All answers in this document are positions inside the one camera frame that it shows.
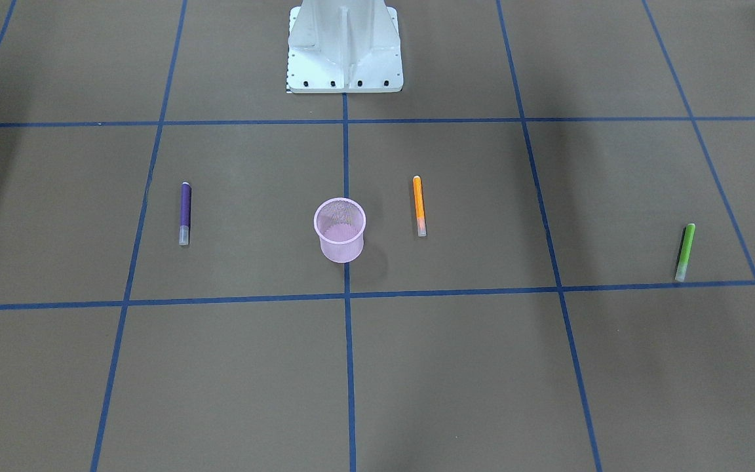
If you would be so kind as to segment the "orange marker pen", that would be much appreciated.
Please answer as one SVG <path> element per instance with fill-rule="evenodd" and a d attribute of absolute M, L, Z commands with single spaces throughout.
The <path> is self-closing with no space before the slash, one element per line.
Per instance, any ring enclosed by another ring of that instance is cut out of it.
<path fill-rule="evenodd" d="M 425 205 L 423 205 L 423 185 L 421 176 L 416 174 L 412 178 L 412 190 L 414 198 L 414 212 L 416 213 L 416 229 L 419 238 L 427 236 L 427 226 L 425 217 Z"/>

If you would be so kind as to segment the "purple marker pen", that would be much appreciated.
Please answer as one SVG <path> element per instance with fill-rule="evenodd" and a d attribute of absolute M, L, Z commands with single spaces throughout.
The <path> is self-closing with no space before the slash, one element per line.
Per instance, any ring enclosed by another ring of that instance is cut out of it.
<path fill-rule="evenodd" d="M 189 182 L 181 183 L 180 194 L 180 226 L 178 245 L 187 246 L 191 242 L 191 200 L 192 187 Z"/>

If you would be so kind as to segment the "green marker pen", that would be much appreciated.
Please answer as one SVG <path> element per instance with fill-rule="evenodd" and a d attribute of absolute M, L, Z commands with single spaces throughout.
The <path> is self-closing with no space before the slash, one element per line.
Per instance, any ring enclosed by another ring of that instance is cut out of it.
<path fill-rule="evenodd" d="M 689 223 L 684 227 L 680 242 L 679 253 L 675 265 L 674 282 L 683 283 L 689 267 L 690 252 L 694 243 L 696 232 L 695 223 Z"/>

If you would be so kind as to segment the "pink mesh pen holder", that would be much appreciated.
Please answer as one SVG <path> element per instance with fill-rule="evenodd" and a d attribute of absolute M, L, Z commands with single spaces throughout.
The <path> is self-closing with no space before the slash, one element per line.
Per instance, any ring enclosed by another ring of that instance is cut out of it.
<path fill-rule="evenodd" d="M 368 219 L 356 201 L 338 197 L 324 201 L 313 216 L 313 227 L 326 259 L 346 264 L 356 260 L 364 247 Z"/>

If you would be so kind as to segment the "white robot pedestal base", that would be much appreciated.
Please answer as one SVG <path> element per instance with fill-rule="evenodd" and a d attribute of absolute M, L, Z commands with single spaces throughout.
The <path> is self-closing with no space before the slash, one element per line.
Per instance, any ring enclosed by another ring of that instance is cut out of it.
<path fill-rule="evenodd" d="M 286 90 L 375 94 L 404 88 L 398 12 L 383 1 L 303 1 L 288 15 Z"/>

